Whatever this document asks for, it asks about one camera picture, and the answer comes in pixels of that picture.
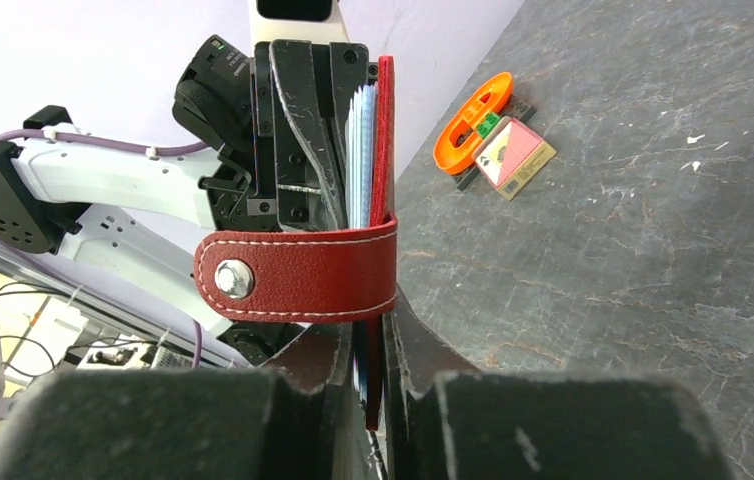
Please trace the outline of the red leather card holder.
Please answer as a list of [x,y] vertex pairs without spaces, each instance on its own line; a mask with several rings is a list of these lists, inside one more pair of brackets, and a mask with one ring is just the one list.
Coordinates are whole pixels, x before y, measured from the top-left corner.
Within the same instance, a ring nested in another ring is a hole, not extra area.
[[194,256],[205,301],[232,320],[353,323],[365,422],[379,426],[385,357],[382,319],[396,303],[395,64],[374,62],[344,127],[348,226],[315,232],[219,230]]

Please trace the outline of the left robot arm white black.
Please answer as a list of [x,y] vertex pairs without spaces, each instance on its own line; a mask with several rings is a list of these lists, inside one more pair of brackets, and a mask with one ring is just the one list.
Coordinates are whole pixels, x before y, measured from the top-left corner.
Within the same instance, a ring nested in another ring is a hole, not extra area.
[[392,248],[371,155],[383,69],[361,44],[209,37],[157,147],[90,136],[49,105],[0,137],[0,241],[136,285],[215,337],[238,322],[377,315]]

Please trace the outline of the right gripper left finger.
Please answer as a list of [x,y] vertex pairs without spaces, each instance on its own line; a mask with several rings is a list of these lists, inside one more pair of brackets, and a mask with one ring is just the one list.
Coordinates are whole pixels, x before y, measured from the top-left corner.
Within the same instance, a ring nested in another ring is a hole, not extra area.
[[259,368],[51,375],[5,423],[0,479],[349,478],[350,339],[314,325]]

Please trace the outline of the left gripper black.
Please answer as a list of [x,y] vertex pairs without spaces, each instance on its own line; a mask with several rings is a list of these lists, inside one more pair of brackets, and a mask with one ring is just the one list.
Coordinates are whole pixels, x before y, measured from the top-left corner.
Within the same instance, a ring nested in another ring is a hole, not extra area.
[[201,182],[215,229],[347,228],[344,127],[355,91],[376,73],[361,43],[259,43],[251,65],[252,150],[224,148],[221,167]]

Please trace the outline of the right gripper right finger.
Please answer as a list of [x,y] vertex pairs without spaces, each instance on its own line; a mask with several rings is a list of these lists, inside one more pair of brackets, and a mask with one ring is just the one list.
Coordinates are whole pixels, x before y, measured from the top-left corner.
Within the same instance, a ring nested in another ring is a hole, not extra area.
[[404,296],[383,321],[393,479],[728,479],[680,383],[615,372],[487,372]]

